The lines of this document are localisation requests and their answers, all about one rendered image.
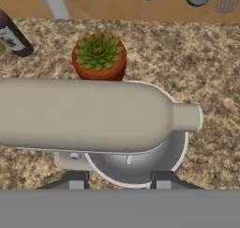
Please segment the succulent in terracotta pot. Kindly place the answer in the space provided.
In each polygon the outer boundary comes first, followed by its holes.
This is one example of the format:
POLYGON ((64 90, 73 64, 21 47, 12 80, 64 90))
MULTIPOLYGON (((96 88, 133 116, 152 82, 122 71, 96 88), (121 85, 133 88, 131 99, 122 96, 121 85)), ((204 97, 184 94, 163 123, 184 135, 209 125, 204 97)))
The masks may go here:
POLYGON ((127 51, 111 32, 97 29, 76 43, 71 59, 82 80, 121 81, 126 71, 127 51))

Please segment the grey metal rail post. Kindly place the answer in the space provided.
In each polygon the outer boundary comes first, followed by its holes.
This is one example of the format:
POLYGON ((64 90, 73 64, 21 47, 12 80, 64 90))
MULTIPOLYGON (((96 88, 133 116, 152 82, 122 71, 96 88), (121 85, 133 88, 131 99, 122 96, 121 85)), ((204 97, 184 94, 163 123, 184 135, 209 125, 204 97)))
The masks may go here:
POLYGON ((65 0, 45 0, 45 2, 55 19, 71 19, 65 0))

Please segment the dark wine bottle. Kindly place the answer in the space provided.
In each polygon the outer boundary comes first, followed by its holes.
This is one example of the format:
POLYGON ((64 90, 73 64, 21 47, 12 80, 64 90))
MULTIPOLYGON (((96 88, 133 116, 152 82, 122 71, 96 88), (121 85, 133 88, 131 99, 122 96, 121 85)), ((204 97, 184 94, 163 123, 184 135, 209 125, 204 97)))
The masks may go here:
POLYGON ((34 48, 5 11, 0 9, 0 41, 19 57, 33 53, 34 48))

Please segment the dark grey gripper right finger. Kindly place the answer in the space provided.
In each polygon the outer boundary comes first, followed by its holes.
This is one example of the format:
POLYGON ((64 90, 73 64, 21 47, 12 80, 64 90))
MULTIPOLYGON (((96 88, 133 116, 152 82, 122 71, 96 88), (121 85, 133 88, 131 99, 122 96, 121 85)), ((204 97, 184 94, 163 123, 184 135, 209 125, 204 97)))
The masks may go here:
POLYGON ((150 179, 151 190, 201 189, 197 185, 181 180, 173 171, 153 171, 150 179))

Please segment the silver mixer bowl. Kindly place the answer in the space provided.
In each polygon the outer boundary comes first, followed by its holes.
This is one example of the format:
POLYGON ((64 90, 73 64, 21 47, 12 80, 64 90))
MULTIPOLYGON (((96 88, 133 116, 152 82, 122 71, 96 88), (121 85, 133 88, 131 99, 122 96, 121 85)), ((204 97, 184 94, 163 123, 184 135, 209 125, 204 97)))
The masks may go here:
POLYGON ((153 171, 175 171, 188 135, 173 131, 174 100, 139 81, 83 81, 83 151, 93 169, 115 185, 145 188, 153 171))

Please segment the beige stand mixer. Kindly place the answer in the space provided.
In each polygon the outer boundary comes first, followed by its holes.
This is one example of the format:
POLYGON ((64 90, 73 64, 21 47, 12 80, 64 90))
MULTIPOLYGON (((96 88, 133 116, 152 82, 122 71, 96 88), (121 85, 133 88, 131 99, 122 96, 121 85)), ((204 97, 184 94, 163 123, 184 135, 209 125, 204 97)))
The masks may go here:
POLYGON ((139 81, 0 79, 0 145, 85 153, 96 169, 154 169, 176 132, 203 126, 198 104, 139 81))

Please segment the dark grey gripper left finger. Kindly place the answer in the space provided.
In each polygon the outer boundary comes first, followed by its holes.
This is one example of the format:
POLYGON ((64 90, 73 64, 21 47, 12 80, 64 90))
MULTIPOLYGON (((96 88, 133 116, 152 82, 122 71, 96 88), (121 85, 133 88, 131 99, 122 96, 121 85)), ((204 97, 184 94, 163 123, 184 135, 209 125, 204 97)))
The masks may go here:
POLYGON ((59 180, 39 187, 40 190, 89 190, 90 173, 87 171, 67 171, 59 180))

